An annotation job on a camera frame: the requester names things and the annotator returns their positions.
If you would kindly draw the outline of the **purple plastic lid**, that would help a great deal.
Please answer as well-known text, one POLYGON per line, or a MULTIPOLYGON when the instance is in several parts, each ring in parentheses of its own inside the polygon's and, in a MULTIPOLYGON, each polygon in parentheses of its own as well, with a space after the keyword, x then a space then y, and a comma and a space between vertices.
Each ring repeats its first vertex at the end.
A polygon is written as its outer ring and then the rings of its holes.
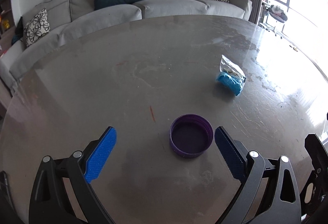
POLYGON ((185 114, 173 121, 170 127, 170 146, 182 158, 201 156, 213 141, 211 124, 197 114, 185 114))

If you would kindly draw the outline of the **blue snack wrapper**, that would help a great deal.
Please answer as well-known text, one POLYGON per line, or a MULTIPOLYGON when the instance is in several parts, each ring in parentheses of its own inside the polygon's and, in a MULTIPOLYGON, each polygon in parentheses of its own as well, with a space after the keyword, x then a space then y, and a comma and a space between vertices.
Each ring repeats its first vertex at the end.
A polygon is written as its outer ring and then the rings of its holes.
POLYGON ((246 75, 243 70, 225 55, 221 55, 219 69, 216 81, 227 87, 235 96, 238 96, 246 83, 246 75))

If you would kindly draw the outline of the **left floral cushion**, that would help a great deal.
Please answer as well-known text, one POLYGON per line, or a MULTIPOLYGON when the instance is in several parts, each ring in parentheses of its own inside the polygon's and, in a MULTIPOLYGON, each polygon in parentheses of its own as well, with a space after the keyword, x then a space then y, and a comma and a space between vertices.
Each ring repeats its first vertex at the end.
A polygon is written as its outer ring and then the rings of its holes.
POLYGON ((24 26, 24 40, 26 48, 36 43, 50 31, 51 27, 48 21, 48 13, 47 10, 43 8, 24 26))

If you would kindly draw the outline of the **office chair with clothes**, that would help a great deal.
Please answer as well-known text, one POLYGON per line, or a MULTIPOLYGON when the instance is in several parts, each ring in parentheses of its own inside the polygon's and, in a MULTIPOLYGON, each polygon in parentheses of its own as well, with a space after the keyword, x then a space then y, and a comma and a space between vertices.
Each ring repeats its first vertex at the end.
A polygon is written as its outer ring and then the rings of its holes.
POLYGON ((268 16, 271 16, 276 21, 275 26, 273 28, 269 28, 268 31, 273 31, 275 36, 277 36, 280 34, 280 32, 276 30, 277 23, 279 22, 284 24, 288 20, 288 17, 280 6, 271 5, 266 9, 266 12, 268 16))

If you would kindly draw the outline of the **cluttered desk by window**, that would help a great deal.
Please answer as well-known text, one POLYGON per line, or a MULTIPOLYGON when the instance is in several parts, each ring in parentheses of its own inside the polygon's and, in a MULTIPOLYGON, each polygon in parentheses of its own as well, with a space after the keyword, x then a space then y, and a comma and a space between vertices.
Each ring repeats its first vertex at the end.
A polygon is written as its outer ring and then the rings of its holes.
POLYGON ((258 20, 259 27, 262 27, 263 29, 267 28, 266 19, 267 19, 267 10, 271 7, 270 0, 262 0, 261 2, 261 10, 258 20))

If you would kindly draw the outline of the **grey fabric sofa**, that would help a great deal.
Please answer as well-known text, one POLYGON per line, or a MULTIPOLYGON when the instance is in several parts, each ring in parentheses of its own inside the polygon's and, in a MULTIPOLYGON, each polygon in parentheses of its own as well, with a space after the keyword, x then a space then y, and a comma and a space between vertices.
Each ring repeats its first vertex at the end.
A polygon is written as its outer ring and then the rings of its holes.
POLYGON ((54 7, 37 5, 22 16, 22 37, 1 56, 1 80, 9 92, 14 93, 24 74, 53 50, 87 34, 131 21, 178 15, 227 16, 244 20, 250 18, 250 0, 229 1, 143 0, 96 11, 94 0, 69 0, 54 7), (51 31, 26 48, 24 26, 43 8, 47 10, 51 31))

